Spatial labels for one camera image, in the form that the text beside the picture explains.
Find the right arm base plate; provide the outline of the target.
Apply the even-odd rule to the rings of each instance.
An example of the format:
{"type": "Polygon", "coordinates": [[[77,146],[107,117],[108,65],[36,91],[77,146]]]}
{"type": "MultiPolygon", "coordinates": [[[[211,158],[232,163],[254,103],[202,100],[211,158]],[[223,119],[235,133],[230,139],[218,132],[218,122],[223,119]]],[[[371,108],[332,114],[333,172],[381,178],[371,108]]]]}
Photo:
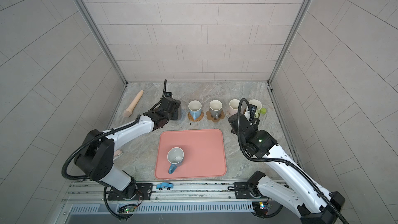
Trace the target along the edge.
{"type": "Polygon", "coordinates": [[[253,183],[237,181],[229,190],[235,192],[237,199],[256,199],[261,196],[253,183]]]}

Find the green mug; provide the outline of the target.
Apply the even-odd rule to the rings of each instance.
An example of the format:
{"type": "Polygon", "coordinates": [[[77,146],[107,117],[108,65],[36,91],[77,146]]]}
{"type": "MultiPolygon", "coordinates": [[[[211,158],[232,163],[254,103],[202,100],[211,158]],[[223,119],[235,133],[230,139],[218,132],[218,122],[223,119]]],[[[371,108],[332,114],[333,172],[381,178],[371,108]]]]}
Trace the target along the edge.
{"type": "Polygon", "coordinates": [[[260,118],[261,115],[266,115],[267,109],[263,108],[262,103],[259,100],[250,100],[249,103],[256,107],[255,117],[260,118]]]}

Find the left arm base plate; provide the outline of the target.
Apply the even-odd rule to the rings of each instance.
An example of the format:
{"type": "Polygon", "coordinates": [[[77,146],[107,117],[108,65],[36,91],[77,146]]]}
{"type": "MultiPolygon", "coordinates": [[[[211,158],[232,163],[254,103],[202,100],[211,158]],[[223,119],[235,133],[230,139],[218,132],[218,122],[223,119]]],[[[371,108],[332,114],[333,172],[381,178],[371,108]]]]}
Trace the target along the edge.
{"type": "Polygon", "coordinates": [[[115,187],[111,187],[110,191],[107,192],[107,200],[111,201],[131,201],[131,200],[149,200],[152,194],[151,183],[137,184],[135,182],[130,183],[125,190],[120,191],[115,187]]]}

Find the light blue handled mug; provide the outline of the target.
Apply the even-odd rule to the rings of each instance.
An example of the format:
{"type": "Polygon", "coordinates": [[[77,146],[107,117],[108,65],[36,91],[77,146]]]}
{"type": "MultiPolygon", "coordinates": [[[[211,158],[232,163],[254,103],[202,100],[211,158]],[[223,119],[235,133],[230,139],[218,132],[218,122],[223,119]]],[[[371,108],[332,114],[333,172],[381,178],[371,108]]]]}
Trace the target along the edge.
{"type": "Polygon", "coordinates": [[[202,115],[202,104],[197,100],[191,101],[188,104],[188,109],[193,120],[199,119],[199,117],[202,115]]]}

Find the cork paw coaster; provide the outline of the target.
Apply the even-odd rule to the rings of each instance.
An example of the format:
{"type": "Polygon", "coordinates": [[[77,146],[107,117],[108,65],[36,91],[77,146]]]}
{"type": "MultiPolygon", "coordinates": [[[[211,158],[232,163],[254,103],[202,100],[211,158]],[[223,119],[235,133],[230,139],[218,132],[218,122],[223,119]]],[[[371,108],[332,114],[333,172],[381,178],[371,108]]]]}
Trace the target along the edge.
{"type": "Polygon", "coordinates": [[[217,123],[222,119],[225,119],[225,113],[223,110],[221,111],[221,114],[219,115],[219,118],[217,118],[217,119],[211,115],[210,111],[206,112],[206,116],[207,116],[207,120],[212,121],[214,123],[217,123]]]}

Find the rattan woven coaster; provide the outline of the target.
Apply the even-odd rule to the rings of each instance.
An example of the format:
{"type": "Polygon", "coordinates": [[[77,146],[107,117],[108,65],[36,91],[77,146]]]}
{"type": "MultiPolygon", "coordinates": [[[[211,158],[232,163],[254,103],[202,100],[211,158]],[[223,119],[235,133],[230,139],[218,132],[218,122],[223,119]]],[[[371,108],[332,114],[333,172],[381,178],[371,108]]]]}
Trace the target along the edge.
{"type": "Polygon", "coordinates": [[[203,112],[201,112],[201,114],[199,115],[199,117],[197,118],[197,119],[193,119],[193,116],[190,114],[190,112],[188,112],[188,119],[190,120],[190,121],[192,121],[192,122],[199,122],[199,121],[201,121],[202,119],[203,119],[203,117],[204,117],[204,113],[203,112]]]}

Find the white mug pink handle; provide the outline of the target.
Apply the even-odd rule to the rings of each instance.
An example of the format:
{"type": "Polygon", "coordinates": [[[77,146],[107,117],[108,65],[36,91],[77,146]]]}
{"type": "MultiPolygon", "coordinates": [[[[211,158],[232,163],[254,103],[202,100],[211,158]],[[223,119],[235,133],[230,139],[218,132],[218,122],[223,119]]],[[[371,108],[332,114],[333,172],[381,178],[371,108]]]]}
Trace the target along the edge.
{"type": "Polygon", "coordinates": [[[238,106],[239,106],[239,100],[238,99],[232,99],[229,102],[229,109],[228,113],[230,116],[233,116],[238,113],[238,106]]]}

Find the teal handled mug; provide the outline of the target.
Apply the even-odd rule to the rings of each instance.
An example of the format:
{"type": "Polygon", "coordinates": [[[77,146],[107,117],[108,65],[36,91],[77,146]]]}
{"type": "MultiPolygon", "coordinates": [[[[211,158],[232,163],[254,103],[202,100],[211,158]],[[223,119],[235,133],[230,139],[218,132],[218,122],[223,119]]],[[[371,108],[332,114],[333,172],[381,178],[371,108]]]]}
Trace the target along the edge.
{"type": "Polygon", "coordinates": [[[219,100],[212,100],[209,104],[210,114],[214,120],[221,117],[223,104],[219,100]]]}

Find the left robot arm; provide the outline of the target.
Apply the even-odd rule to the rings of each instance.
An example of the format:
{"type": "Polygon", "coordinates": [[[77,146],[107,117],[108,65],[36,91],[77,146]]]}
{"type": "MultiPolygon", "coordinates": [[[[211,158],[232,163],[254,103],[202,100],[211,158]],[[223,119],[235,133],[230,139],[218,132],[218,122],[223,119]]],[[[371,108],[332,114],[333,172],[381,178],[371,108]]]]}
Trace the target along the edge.
{"type": "Polygon", "coordinates": [[[134,121],[116,129],[90,131],[82,145],[65,161],[61,174],[68,180],[90,179],[110,187],[120,198],[130,200],[137,195],[134,177],[114,166],[114,153],[135,138],[163,128],[181,116],[181,101],[166,91],[164,81],[160,100],[134,121]]]}

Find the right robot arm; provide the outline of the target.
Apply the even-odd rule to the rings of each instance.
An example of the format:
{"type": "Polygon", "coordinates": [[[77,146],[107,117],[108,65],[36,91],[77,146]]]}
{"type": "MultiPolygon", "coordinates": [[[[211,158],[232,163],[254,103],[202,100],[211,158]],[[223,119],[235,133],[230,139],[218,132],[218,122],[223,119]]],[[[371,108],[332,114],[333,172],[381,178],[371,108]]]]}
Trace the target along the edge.
{"type": "Polygon", "coordinates": [[[255,197],[264,196],[278,202],[300,218],[303,224],[347,223],[341,209],[345,198],[337,191],[330,192],[303,171],[268,132],[259,130],[256,106],[242,98],[237,113],[228,122],[237,135],[239,149],[251,162],[267,163],[288,184],[274,182],[257,171],[248,180],[249,191],[255,197]]]}

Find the grey metal mug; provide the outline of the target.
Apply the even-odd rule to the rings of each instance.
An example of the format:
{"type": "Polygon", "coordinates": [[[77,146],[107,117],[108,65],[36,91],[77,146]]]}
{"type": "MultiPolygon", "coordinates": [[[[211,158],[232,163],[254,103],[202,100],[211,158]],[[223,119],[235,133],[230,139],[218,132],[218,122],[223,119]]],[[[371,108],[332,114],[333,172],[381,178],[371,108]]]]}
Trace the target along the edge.
{"type": "Polygon", "coordinates": [[[180,120],[181,116],[182,116],[181,103],[177,103],[176,106],[175,106],[175,109],[174,109],[174,111],[172,113],[171,119],[172,120],[180,120]]]}

